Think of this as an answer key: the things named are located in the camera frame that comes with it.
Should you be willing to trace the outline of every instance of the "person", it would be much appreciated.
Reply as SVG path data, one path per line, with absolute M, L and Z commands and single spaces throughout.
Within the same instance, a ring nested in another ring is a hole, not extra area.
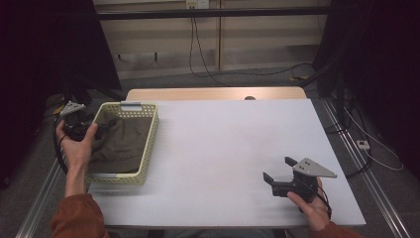
M 65 135 L 63 121 L 56 128 L 56 135 L 61 139 L 67 157 L 68 172 L 64 199 L 59 203 L 51 222 L 52 237 L 110 237 L 101 209 L 92 195 L 87 193 L 84 180 L 97 128 L 98 125 L 92 123 L 81 142 L 73 141 Z M 362 237 L 354 230 L 330 221 L 325 204 L 318 197 L 307 203 L 296 193 L 289 192 L 287 196 L 303 211 L 309 223 L 311 238 Z

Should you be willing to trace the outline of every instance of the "basket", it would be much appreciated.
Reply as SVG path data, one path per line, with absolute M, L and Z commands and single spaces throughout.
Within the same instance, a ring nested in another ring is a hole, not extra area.
M 105 113 L 112 113 L 116 118 L 129 119 L 148 117 L 152 118 L 150 124 L 146 144 L 143 152 L 139 156 L 139 169 L 135 172 L 122 174 L 115 173 L 91 173 L 86 175 L 86 182 L 112 182 L 112 183 L 134 183 L 144 184 L 148 173 L 149 162 L 155 143 L 156 132 L 158 128 L 158 108 L 154 104 L 141 104 L 140 102 L 124 101 L 124 102 L 106 102 L 103 103 L 96 113 L 93 122 L 100 121 Z

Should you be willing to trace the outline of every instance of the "orange sleeve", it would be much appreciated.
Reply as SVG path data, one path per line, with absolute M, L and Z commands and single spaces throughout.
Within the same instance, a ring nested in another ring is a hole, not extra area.
M 323 230 L 309 231 L 309 236 L 311 238 L 363 238 L 356 231 L 350 228 L 340 227 L 334 222 L 330 222 Z
M 66 197 L 51 222 L 52 237 L 108 238 L 104 218 L 91 194 Z

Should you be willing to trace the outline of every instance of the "white table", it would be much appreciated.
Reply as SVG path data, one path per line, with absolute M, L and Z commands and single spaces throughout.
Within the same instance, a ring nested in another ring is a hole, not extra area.
M 297 207 L 287 198 L 272 196 L 263 181 L 263 172 L 291 179 L 286 156 L 296 161 L 307 157 L 335 172 L 338 178 L 323 179 L 332 220 L 366 224 L 309 99 L 154 103 L 160 122 L 146 183 L 90 187 L 106 225 L 304 226 Z

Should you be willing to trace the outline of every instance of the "person's hand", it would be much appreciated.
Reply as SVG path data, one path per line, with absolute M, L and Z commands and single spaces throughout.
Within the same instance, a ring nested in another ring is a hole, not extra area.
M 89 165 L 92 143 L 97 129 L 98 124 L 92 123 L 87 129 L 84 139 L 81 142 L 76 142 L 65 135 L 63 121 L 56 127 L 56 137 L 61 140 L 60 145 L 67 157 L 68 172 L 65 183 L 65 197 L 86 192 L 84 177 Z
M 322 187 L 321 180 L 319 178 L 317 179 L 319 186 Z M 318 188 L 318 193 L 323 196 L 323 192 L 320 188 Z M 302 197 L 292 191 L 287 193 L 287 197 L 302 209 L 309 222 L 310 230 L 320 231 L 330 224 L 327 207 L 318 196 L 315 196 L 311 203 L 307 203 Z

